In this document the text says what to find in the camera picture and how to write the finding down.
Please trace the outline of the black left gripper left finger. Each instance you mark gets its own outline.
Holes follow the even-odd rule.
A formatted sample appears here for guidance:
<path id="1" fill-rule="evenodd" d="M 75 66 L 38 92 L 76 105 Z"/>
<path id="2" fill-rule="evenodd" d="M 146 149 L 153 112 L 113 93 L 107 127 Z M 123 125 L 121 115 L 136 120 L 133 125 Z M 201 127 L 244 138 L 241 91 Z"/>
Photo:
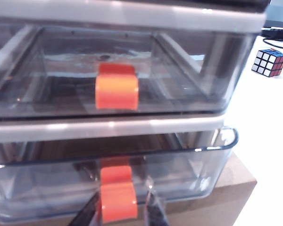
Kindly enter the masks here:
<path id="1" fill-rule="evenodd" d="M 95 194 L 70 222 L 71 226 L 100 226 L 99 195 Z"/>

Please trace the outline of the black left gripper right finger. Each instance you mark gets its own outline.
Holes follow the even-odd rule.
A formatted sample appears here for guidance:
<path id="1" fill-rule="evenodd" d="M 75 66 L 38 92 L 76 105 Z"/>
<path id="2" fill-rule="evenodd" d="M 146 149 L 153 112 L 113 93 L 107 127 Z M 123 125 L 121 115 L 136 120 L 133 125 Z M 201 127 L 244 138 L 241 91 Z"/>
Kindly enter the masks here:
<path id="1" fill-rule="evenodd" d="M 148 189 L 143 216 L 145 226 L 170 225 L 166 214 L 166 200 L 153 188 Z"/>

